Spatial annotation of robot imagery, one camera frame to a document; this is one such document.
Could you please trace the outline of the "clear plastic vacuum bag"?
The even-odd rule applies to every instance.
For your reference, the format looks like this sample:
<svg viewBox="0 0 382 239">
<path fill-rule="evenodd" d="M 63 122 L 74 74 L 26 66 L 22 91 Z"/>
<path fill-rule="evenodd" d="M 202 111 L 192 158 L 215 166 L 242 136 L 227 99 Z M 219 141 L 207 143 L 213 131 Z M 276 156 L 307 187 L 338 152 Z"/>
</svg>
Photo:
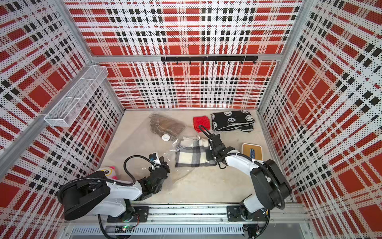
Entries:
<svg viewBox="0 0 382 239">
<path fill-rule="evenodd" d="M 206 115 L 201 110 L 126 111 L 113 135 L 101 166 L 114 166 L 119 179 L 130 180 L 130 177 L 123 170 L 124 161 L 132 155 L 147 157 L 150 153 L 157 152 L 169 163 L 171 182 L 176 182 L 195 171 L 196 168 L 194 167 L 175 166 L 178 149 L 176 141 L 164 141 L 159 135 L 151 131 L 150 117 L 154 114 L 183 123 L 186 129 L 179 138 L 183 136 L 199 138 L 200 135 L 193 127 L 193 117 Z"/>
</svg>

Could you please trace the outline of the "red knitted scarf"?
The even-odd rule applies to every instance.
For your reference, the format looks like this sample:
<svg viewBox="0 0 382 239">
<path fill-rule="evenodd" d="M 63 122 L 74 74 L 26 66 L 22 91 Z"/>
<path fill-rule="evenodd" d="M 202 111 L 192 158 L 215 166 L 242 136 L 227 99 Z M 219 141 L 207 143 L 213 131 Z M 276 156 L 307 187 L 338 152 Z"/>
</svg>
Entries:
<svg viewBox="0 0 382 239">
<path fill-rule="evenodd" d="M 207 116 L 193 118 L 194 129 L 196 132 L 202 132 L 199 128 L 200 125 L 204 126 L 207 130 L 211 129 L 210 119 Z"/>
</svg>

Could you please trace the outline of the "black smiley face scarf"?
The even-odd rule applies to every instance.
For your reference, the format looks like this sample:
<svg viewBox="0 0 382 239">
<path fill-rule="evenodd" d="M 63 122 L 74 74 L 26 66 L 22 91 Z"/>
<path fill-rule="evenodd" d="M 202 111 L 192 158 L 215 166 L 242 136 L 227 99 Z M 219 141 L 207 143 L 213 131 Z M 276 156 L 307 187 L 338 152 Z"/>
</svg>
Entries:
<svg viewBox="0 0 382 239">
<path fill-rule="evenodd" d="M 240 130 L 251 132 L 254 130 L 255 119 L 247 110 L 225 111 L 211 114 L 212 129 L 215 132 L 229 132 Z"/>
</svg>

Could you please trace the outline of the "aluminium front rail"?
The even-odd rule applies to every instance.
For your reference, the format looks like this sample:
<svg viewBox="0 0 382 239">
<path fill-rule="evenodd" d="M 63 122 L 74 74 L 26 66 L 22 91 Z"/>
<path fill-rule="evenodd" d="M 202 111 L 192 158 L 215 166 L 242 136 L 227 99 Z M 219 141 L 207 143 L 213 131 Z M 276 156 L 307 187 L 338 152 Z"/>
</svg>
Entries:
<svg viewBox="0 0 382 239">
<path fill-rule="evenodd" d="M 238 204 L 150 204 L 147 222 L 108 223 L 108 216 L 84 216 L 69 222 L 60 238 L 72 239 L 102 236 L 117 238 L 129 236 L 169 235 L 238 235 L 239 238 L 313 239 L 309 216 L 303 205 L 286 204 L 285 209 L 273 209 L 265 222 L 229 222 L 227 206 Z"/>
</svg>

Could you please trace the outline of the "white mesh wall basket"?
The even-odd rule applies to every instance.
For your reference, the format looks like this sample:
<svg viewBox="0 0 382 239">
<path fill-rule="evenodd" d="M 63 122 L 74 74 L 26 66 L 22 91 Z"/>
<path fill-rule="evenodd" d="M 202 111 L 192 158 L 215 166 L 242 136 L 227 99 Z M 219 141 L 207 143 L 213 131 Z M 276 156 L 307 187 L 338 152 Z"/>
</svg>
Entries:
<svg viewBox="0 0 382 239">
<path fill-rule="evenodd" d="M 79 79 L 44 117 L 44 120 L 53 127 L 71 127 L 107 75 L 108 70 L 104 66 L 86 66 L 79 74 Z"/>
</svg>

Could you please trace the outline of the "brown fringed scarf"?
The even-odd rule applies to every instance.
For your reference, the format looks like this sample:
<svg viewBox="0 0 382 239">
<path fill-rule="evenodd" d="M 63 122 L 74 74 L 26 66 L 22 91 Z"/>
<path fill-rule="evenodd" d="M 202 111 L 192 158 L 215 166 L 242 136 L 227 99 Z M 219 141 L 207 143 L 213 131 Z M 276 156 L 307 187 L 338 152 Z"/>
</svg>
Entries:
<svg viewBox="0 0 382 239">
<path fill-rule="evenodd" d="M 186 128 L 182 122 L 165 115 L 152 114 L 149 118 L 151 131 L 160 137 L 167 134 L 169 141 L 175 141 Z"/>
</svg>

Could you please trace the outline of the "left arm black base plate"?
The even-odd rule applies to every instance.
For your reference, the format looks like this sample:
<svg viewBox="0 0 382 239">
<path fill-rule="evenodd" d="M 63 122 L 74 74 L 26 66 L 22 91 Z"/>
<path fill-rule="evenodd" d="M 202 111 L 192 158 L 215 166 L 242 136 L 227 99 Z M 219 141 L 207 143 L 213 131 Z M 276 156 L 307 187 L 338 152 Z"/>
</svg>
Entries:
<svg viewBox="0 0 382 239">
<path fill-rule="evenodd" d="M 149 207 L 147 206 L 134 206 L 128 208 L 124 213 L 118 217 L 108 216 L 108 223 L 140 223 L 147 222 L 149 215 Z"/>
</svg>

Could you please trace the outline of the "white vacuum bag valve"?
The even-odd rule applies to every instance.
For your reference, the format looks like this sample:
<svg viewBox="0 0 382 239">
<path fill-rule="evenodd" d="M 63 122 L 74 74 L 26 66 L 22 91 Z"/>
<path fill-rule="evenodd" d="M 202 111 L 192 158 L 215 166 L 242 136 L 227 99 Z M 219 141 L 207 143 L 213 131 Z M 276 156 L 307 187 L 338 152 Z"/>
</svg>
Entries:
<svg viewBox="0 0 382 239">
<path fill-rule="evenodd" d="M 162 138 L 163 141 L 169 141 L 171 139 L 170 135 L 168 135 L 168 134 L 163 134 L 161 136 L 161 138 Z"/>
</svg>

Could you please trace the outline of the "black wall hook rail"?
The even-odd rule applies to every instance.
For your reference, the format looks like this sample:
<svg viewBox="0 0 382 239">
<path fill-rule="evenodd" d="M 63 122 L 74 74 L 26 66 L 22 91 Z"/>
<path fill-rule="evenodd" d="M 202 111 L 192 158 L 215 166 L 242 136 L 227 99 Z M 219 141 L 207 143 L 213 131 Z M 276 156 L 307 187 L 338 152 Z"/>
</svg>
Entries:
<svg viewBox="0 0 382 239">
<path fill-rule="evenodd" d="M 161 57 L 162 62 L 219 62 L 219 61 L 252 61 L 255 62 L 259 59 L 258 56 L 167 56 Z"/>
</svg>

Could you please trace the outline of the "grey white plaid scarf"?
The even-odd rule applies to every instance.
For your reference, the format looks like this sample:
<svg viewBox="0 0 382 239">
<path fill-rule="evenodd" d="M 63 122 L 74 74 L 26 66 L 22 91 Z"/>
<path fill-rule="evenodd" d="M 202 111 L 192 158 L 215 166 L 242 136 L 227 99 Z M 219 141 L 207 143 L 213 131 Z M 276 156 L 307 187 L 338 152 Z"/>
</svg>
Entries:
<svg viewBox="0 0 382 239">
<path fill-rule="evenodd" d="M 175 147 L 175 167 L 217 166 L 211 156 L 210 144 L 206 139 L 183 137 Z"/>
</svg>

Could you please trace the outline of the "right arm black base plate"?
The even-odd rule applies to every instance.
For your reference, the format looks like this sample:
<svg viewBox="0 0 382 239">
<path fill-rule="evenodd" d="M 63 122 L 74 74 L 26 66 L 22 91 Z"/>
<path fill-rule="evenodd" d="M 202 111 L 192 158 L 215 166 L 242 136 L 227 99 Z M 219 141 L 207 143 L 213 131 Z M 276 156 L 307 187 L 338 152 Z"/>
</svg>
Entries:
<svg viewBox="0 0 382 239">
<path fill-rule="evenodd" d="M 250 213 L 243 205 L 227 206 L 226 212 L 229 222 L 265 222 L 268 219 L 268 210 L 260 209 Z"/>
</svg>

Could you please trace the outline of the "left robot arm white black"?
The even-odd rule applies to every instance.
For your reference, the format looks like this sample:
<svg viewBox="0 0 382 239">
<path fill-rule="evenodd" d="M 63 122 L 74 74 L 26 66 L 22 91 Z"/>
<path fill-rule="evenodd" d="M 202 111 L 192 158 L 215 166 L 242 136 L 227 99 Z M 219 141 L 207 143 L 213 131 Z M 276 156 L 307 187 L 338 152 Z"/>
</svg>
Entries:
<svg viewBox="0 0 382 239">
<path fill-rule="evenodd" d="M 169 166 L 162 165 L 152 169 L 149 177 L 133 183 L 107 177 L 104 170 L 98 170 L 62 186 L 57 198 L 64 207 L 66 221 L 87 214 L 117 218 L 127 211 L 128 200 L 144 201 L 159 193 L 169 173 Z"/>
</svg>

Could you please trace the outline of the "white box with cork lid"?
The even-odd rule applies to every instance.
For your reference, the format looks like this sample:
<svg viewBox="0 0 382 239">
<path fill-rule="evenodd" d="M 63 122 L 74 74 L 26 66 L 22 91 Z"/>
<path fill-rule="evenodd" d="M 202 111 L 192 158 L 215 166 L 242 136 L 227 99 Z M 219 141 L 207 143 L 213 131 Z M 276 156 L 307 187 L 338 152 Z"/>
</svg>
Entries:
<svg viewBox="0 0 382 239">
<path fill-rule="evenodd" d="M 244 143 L 242 144 L 242 153 L 252 159 L 263 161 L 263 151 L 260 145 Z"/>
</svg>

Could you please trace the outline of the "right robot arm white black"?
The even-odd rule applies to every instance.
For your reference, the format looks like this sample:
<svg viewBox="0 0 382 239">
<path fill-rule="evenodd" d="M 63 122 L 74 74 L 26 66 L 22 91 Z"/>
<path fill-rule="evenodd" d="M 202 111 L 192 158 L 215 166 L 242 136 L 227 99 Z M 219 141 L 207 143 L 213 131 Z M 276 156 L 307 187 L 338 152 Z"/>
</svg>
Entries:
<svg viewBox="0 0 382 239">
<path fill-rule="evenodd" d="M 292 193 L 291 187 L 275 161 L 260 161 L 246 156 L 233 147 L 226 147 L 219 134 L 207 136 L 210 145 L 208 160 L 217 163 L 220 169 L 235 168 L 250 177 L 255 193 L 239 204 L 238 215 L 244 221 L 252 221 L 257 213 L 286 207 L 285 199 Z"/>
</svg>

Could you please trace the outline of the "pink white plush toy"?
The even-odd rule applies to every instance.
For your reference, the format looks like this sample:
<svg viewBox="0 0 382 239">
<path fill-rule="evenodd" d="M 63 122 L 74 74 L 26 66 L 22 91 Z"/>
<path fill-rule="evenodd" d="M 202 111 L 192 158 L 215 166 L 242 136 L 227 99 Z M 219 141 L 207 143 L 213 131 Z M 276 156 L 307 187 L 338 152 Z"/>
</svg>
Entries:
<svg viewBox="0 0 382 239">
<path fill-rule="evenodd" d="M 115 167 L 113 167 L 113 166 L 103 167 L 103 168 L 98 169 L 98 171 L 102 171 L 107 178 L 114 179 L 114 180 L 118 179 Z"/>
</svg>

